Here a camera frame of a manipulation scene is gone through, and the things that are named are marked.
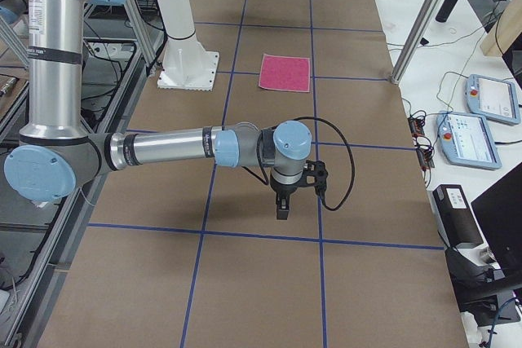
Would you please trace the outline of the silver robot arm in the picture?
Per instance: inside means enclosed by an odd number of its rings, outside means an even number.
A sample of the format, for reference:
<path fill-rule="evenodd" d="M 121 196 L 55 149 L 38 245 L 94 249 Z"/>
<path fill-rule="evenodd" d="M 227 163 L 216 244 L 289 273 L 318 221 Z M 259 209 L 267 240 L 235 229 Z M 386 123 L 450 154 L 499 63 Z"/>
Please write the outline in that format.
<path fill-rule="evenodd" d="M 153 162 L 211 158 L 259 167 L 287 218 L 290 196 L 321 171 L 309 160 L 312 136 L 299 121 L 274 129 L 242 122 L 156 134 L 92 134 L 81 126 L 84 7 L 90 0 L 29 0 L 29 121 L 4 174 L 21 196 L 52 201 L 110 171 Z"/>

